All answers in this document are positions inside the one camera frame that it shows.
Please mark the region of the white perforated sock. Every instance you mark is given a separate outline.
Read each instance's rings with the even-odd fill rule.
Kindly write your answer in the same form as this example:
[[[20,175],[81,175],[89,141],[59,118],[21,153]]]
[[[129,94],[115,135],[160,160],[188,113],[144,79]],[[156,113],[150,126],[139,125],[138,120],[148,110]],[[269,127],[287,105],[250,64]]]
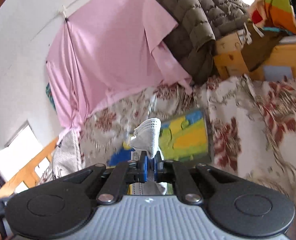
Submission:
[[[146,151],[148,158],[153,159],[159,151],[159,135],[161,121],[159,118],[150,118],[134,129],[130,137],[130,146],[137,152]]]

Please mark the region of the colourful cartoon tray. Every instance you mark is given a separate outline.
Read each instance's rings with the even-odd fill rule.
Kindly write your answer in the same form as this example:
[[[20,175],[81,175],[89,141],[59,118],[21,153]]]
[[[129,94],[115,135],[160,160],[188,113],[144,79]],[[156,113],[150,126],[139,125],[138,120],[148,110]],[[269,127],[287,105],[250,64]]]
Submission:
[[[122,161],[138,160],[142,151],[130,146],[134,130],[127,132],[121,146],[109,158],[107,164],[115,166]],[[195,108],[181,115],[161,121],[159,151],[162,159],[172,159],[192,167],[199,161],[211,162],[208,133],[204,111]]]

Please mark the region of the floral bedspread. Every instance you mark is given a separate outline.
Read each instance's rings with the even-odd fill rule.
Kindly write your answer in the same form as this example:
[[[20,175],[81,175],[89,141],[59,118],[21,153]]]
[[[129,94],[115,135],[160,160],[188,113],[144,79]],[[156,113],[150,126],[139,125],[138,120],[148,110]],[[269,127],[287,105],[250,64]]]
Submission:
[[[40,183],[106,164],[143,121],[193,108],[205,111],[213,166],[277,190],[296,205],[296,79],[213,77],[192,94],[180,85],[147,88],[95,112],[80,132],[68,132]],[[289,237],[296,239],[296,218]]]

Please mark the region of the wooden railing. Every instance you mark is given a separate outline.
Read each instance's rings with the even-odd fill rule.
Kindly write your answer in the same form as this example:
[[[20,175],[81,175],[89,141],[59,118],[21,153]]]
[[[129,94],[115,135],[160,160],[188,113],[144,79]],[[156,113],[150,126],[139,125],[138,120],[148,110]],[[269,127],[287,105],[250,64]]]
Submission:
[[[50,164],[52,152],[56,148],[59,137],[53,139],[40,153],[29,161],[19,172],[17,172],[3,187],[0,188],[0,198],[9,197],[15,193],[16,188],[23,183],[28,189],[35,187],[40,181],[40,176],[35,172],[35,168],[47,159]]]

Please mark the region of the pink sheet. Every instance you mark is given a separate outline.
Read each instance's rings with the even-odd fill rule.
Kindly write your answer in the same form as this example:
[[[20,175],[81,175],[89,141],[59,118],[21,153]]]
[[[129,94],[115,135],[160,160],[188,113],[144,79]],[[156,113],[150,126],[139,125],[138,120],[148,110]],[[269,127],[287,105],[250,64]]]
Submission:
[[[102,110],[145,88],[191,76],[164,38],[177,21],[156,0],[90,0],[69,16],[46,59],[57,117],[80,128]]]

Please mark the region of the brown fabric with letters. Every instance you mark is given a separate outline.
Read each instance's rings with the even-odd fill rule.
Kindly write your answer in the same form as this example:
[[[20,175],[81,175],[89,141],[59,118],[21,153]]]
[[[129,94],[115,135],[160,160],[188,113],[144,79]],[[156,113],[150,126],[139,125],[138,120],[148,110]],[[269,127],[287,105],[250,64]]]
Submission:
[[[263,30],[252,22],[244,23],[244,44],[241,49],[242,58],[249,72],[256,70],[267,60],[273,48],[288,34],[285,31]]]

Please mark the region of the brown quilted jacket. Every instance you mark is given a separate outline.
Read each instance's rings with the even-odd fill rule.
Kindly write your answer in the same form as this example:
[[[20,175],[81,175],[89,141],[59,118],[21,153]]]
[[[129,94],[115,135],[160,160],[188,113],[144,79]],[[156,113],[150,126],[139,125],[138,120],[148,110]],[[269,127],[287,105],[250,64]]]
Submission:
[[[164,43],[193,83],[215,73],[215,41],[243,28],[248,5],[242,0],[156,0],[176,21]]]

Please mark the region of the colourful patchwork fabric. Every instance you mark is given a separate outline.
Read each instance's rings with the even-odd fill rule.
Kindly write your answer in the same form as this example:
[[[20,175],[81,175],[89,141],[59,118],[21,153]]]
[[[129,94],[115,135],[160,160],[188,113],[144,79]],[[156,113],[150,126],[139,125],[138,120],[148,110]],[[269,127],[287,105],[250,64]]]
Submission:
[[[296,35],[295,13],[290,0],[254,0],[248,14],[258,28],[276,27]]]

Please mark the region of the wooden bed frame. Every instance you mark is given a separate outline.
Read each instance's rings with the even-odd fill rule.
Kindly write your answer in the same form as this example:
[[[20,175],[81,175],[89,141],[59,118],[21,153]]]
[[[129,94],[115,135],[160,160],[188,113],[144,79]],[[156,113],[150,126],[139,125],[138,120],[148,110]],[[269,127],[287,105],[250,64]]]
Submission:
[[[296,78],[296,35],[265,32],[260,37],[245,29],[216,41],[213,57],[222,79],[247,74],[252,80],[280,81]]]

